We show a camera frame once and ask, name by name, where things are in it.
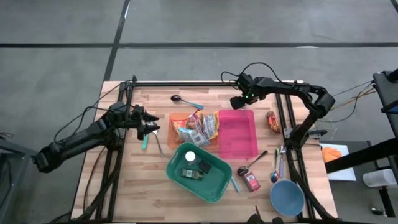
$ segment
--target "black spoon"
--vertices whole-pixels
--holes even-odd
[[[196,104],[196,103],[191,103],[191,102],[185,101],[185,100],[183,100],[183,99],[181,98],[181,96],[178,96],[178,95],[174,95],[174,96],[170,97],[170,99],[172,99],[172,101],[174,101],[174,102],[184,101],[184,102],[188,103],[189,105],[192,105],[192,106],[197,107],[198,109],[201,109],[201,110],[204,109],[204,107],[203,107],[202,105],[199,105],[199,104]]]
[[[250,163],[250,165],[239,167],[239,169],[238,169],[238,175],[241,177],[241,176],[243,176],[244,174],[247,174],[247,173],[249,172],[249,167],[250,167],[251,165],[253,165],[255,162],[257,162],[257,160],[263,158],[267,153],[268,153],[268,151],[265,150],[259,157],[257,157],[257,159],[256,159],[255,161],[253,161],[252,163]]]

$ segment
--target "small jar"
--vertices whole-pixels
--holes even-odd
[[[188,166],[194,165],[196,163],[195,153],[192,151],[185,153],[185,160],[188,162]]]

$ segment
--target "orange tray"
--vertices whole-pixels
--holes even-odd
[[[183,143],[182,141],[175,142],[175,136],[177,133],[173,130],[172,121],[187,119],[190,115],[190,113],[171,113],[169,115],[169,133],[167,135],[167,145],[169,148],[177,149]],[[210,140],[210,144],[208,146],[201,148],[206,149],[209,152],[218,152],[218,136]]]

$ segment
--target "concrete floor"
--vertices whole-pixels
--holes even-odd
[[[0,2],[0,43],[113,42],[124,0]],[[121,42],[398,42],[398,13],[389,0],[132,0]],[[55,132],[98,99],[111,49],[0,49],[0,131],[40,150]],[[398,67],[398,48],[119,49],[111,80],[219,80],[250,62],[267,62],[282,79],[302,79],[338,93]],[[262,67],[248,70],[270,76]],[[343,101],[359,90],[337,98]],[[391,138],[377,95],[358,102],[354,115],[324,139]],[[352,105],[328,119],[344,118]],[[88,114],[83,125],[93,120]],[[31,164],[10,223],[49,222],[73,203],[83,156],[49,174]],[[344,190],[333,192],[344,198]],[[358,206],[370,202],[355,198]],[[392,196],[394,205],[397,195]],[[349,202],[340,218],[370,222]],[[396,222],[383,217],[376,222]]]

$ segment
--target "white cap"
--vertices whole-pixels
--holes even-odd
[[[195,153],[193,153],[192,151],[189,151],[189,152],[185,153],[185,159],[188,162],[194,161],[195,160]]]

